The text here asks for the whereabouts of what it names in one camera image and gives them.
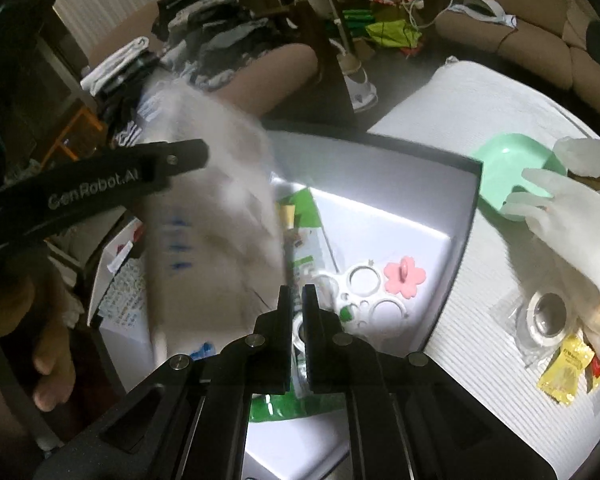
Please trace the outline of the person's bare left hand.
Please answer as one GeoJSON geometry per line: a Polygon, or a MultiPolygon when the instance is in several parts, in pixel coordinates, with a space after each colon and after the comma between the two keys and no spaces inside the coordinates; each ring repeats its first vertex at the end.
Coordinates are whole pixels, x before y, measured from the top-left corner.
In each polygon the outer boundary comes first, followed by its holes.
{"type": "MultiPolygon", "coordinates": [[[[38,376],[32,401],[43,413],[67,403],[76,383],[69,329],[62,319],[66,307],[66,286],[46,256],[20,257],[0,269],[0,343],[18,366],[38,376]]],[[[0,450],[27,438],[0,386],[0,450]]]]}

